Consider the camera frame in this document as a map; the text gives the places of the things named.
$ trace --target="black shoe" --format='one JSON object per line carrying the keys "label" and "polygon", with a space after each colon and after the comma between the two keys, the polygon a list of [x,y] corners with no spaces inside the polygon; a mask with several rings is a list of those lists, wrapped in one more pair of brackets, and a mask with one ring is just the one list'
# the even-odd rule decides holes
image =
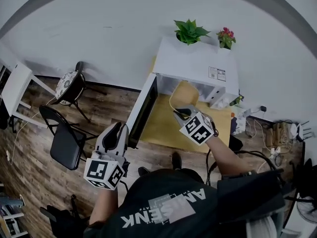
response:
{"label": "black shoe", "polygon": [[172,154],[172,165],[173,169],[182,169],[182,158],[177,152]]}
{"label": "black shoe", "polygon": [[139,173],[139,176],[141,177],[141,176],[144,176],[144,175],[149,174],[150,171],[147,170],[145,167],[140,167],[140,168],[138,169],[138,173]]}

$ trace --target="chair leg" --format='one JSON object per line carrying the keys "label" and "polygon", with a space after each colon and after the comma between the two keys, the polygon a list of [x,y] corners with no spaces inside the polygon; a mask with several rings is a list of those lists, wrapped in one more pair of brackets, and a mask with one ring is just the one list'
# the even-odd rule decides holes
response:
{"label": "chair leg", "polygon": [[85,156],[85,158],[87,159],[86,153],[84,150],[82,150],[82,154]]}
{"label": "chair leg", "polygon": [[12,127],[12,133],[15,134],[16,130],[14,129],[14,116],[11,116],[9,119],[9,126]]}
{"label": "chair leg", "polygon": [[94,134],[92,134],[92,133],[90,133],[90,132],[88,132],[88,131],[86,131],[86,130],[83,130],[83,129],[81,129],[81,128],[78,128],[78,127],[76,127],[76,126],[73,126],[75,129],[77,129],[77,130],[80,130],[80,131],[82,131],[82,132],[84,132],[84,133],[87,133],[87,134],[89,134],[89,135],[92,135],[92,136],[96,136],[96,135],[94,135]]}
{"label": "chair leg", "polygon": [[99,135],[98,135],[98,136],[93,136],[93,137],[87,137],[87,138],[85,139],[85,141],[88,141],[88,140],[90,140],[90,139],[94,139],[94,138],[97,138],[97,137],[99,137]]}
{"label": "chair leg", "polygon": [[100,94],[103,94],[103,95],[107,95],[107,93],[104,93],[104,92],[102,92],[102,91],[99,91],[99,90],[97,90],[97,89],[94,89],[94,88],[91,88],[91,87],[88,87],[88,86],[86,86],[85,90],[86,90],[86,89],[95,91],[95,92],[100,93]]}
{"label": "chair leg", "polygon": [[73,217],[75,217],[76,219],[80,220],[80,217],[79,217],[79,213],[78,213],[78,210],[77,210],[77,205],[75,203],[75,199],[76,199],[76,196],[75,195],[72,195],[71,196],[71,206],[72,206],[72,210],[71,212],[73,213]]}
{"label": "chair leg", "polygon": [[91,122],[87,116],[85,116],[85,114],[81,111],[81,109],[78,106],[78,103],[74,103],[75,107],[78,109],[79,113],[81,113],[81,115],[88,121]]}

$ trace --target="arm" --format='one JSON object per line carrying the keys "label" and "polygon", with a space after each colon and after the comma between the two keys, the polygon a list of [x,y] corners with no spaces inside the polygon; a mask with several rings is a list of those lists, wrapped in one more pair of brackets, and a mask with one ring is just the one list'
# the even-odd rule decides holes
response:
{"label": "arm", "polygon": [[252,168],[232,152],[220,138],[212,136],[206,144],[209,146],[222,175],[239,175],[252,171]]}
{"label": "arm", "polygon": [[118,190],[100,189],[98,198],[90,216],[89,225],[96,222],[106,222],[118,209]]}

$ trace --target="black folding chair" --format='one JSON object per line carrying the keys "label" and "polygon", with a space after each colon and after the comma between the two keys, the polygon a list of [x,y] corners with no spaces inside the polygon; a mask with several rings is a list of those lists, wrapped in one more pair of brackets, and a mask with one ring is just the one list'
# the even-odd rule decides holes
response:
{"label": "black folding chair", "polygon": [[[70,170],[77,169],[81,154],[87,158],[83,150],[85,142],[98,136],[76,127],[78,123],[69,124],[58,111],[48,106],[40,105],[39,111],[54,135],[51,157]],[[48,119],[58,124],[49,124]]]}
{"label": "black folding chair", "polygon": [[67,210],[60,211],[48,205],[47,209],[40,207],[40,212],[50,219],[52,233],[57,238],[82,238],[90,217],[81,219],[75,204],[75,195],[71,196],[71,214]]}

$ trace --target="person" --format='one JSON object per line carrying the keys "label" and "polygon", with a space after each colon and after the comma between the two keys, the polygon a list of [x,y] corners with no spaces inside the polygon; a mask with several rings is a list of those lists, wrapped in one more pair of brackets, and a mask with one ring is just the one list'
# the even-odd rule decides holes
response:
{"label": "person", "polygon": [[[220,138],[212,136],[206,144],[222,175],[252,171]],[[217,190],[205,185],[194,170],[182,169],[177,153],[172,164],[172,170],[139,168],[140,177],[119,208],[117,190],[100,189],[84,238],[221,237]]]}

